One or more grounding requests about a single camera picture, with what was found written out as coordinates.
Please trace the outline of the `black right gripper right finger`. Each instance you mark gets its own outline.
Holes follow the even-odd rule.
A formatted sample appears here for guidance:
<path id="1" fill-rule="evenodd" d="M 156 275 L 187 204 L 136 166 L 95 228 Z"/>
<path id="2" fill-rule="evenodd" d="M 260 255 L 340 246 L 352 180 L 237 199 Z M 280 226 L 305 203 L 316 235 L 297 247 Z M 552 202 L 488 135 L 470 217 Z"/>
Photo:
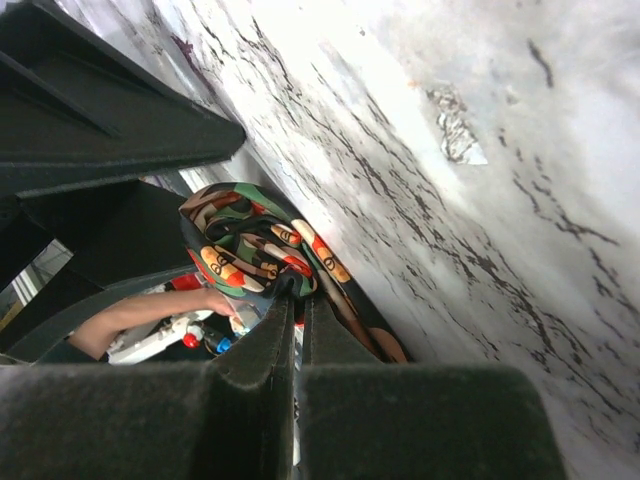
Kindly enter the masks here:
<path id="1" fill-rule="evenodd" d="M 494 365 L 385 364 L 324 299 L 305 307 L 301 469 L 308 479 L 563 479 L 542 400 Z"/>

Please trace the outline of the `person forearm in background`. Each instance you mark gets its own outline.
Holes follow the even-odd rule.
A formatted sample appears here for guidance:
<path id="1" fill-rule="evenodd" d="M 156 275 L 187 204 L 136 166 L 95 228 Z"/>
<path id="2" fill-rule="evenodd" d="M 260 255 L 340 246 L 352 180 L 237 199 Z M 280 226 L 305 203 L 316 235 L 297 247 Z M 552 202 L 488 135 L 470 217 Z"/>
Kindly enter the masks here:
<path id="1" fill-rule="evenodd" d="M 124 330 L 200 310 L 227 317 L 234 315 L 226 297 L 213 289 L 143 294 L 116 302 L 93 315 L 71 333 L 67 342 L 89 357 L 99 360 Z"/>

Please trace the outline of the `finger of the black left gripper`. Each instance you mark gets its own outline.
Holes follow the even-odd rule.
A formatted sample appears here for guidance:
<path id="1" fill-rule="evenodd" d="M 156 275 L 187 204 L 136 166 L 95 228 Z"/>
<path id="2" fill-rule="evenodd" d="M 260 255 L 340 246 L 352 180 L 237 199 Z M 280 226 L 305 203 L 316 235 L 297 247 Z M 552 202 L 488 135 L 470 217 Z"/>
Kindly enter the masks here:
<path id="1" fill-rule="evenodd" d="M 1 284 L 57 240 L 71 259 L 1 331 L 4 350 L 48 350 L 126 297 L 192 273 L 182 196 L 132 181 L 1 201 Z"/>
<path id="2" fill-rule="evenodd" d="M 241 125 L 175 92 L 54 2 L 2 12 L 2 195 L 221 162 L 245 140 Z"/>

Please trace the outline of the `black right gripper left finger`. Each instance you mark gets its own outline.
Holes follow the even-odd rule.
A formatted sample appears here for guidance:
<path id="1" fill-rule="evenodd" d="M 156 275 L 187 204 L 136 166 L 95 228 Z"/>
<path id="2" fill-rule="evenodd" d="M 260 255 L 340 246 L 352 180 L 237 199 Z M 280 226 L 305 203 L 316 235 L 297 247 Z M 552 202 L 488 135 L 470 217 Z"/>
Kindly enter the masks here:
<path id="1" fill-rule="evenodd" d="M 5 479 L 287 479 L 294 306 L 210 362 L 5 367 Z"/>

